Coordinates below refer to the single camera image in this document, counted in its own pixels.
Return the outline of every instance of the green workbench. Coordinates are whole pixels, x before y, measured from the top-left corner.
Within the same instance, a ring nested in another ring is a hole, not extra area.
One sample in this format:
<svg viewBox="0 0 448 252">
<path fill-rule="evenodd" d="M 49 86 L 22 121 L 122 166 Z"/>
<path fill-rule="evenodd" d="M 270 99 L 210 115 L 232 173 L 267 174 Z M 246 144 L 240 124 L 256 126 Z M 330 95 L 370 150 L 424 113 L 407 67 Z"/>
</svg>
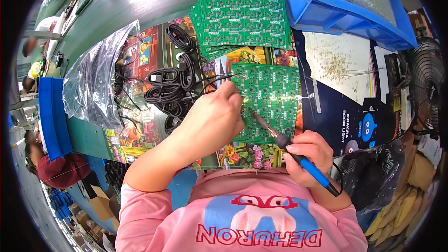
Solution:
<svg viewBox="0 0 448 252">
<path fill-rule="evenodd" d="M 139 19 L 140 29 L 186 16 L 197 0 L 92 0 L 66 32 L 59 43 L 70 67 L 76 59 L 112 32 Z M 67 65 L 60 68 L 61 75 Z M 67 125 L 73 150 L 79 153 L 109 158 L 103 128 L 71 117 Z"/>
</svg>

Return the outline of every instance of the electric fan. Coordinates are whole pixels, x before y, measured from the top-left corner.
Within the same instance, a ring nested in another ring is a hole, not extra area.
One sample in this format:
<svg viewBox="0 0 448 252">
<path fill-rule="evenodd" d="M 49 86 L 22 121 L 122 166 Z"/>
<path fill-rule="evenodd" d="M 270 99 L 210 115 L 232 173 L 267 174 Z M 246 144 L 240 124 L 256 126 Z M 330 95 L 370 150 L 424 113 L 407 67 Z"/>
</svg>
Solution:
<svg viewBox="0 0 448 252">
<path fill-rule="evenodd" d="M 437 137 L 439 133 L 439 109 L 441 88 L 445 79 L 440 45 L 429 37 L 422 37 L 418 41 L 418 48 L 410 51 L 409 69 L 412 76 L 409 84 L 411 105 L 415 113 L 413 124 L 425 128 L 416 135 L 430 134 Z"/>
</svg>

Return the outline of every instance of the blue plastic bin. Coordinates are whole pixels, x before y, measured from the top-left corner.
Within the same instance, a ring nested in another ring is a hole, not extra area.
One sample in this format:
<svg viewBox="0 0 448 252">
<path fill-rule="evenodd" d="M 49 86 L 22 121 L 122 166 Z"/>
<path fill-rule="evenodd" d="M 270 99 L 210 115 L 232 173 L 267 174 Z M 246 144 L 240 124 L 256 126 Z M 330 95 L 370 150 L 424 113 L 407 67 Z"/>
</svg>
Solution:
<svg viewBox="0 0 448 252">
<path fill-rule="evenodd" d="M 48 157 L 53 161 L 73 151 L 62 102 L 62 78 L 39 78 L 39 114 Z"/>
<path fill-rule="evenodd" d="M 286 0 L 290 25 L 298 30 L 375 40 L 391 51 L 417 48 L 409 17 L 400 0 L 389 0 L 396 27 L 380 16 L 344 0 Z"/>
</svg>

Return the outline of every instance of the pink sweatshirt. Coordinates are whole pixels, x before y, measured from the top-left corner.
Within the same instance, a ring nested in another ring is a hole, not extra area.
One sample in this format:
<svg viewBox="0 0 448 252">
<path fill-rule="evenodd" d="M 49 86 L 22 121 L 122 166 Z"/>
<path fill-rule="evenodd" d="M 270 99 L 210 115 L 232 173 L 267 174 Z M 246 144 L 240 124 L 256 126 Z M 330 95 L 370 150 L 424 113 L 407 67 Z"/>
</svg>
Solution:
<svg viewBox="0 0 448 252">
<path fill-rule="evenodd" d="M 353 205 L 330 213 L 285 169 L 201 171 L 187 206 L 121 188 L 118 252 L 367 251 Z"/>
</svg>

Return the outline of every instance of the red glasses graphic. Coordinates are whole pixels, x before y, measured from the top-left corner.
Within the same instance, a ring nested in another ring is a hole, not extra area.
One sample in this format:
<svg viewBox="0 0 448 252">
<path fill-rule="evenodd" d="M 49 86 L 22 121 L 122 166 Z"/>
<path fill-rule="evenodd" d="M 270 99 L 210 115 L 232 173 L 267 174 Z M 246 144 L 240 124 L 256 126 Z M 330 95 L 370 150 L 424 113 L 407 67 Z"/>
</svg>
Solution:
<svg viewBox="0 0 448 252">
<path fill-rule="evenodd" d="M 230 203 L 238 205 L 253 205 L 260 208 L 280 207 L 290 209 L 299 206 L 298 203 L 293 202 L 293 199 L 290 196 L 270 196 L 266 199 L 266 202 L 264 202 L 259 196 L 241 195 L 231 200 Z"/>
</svg>

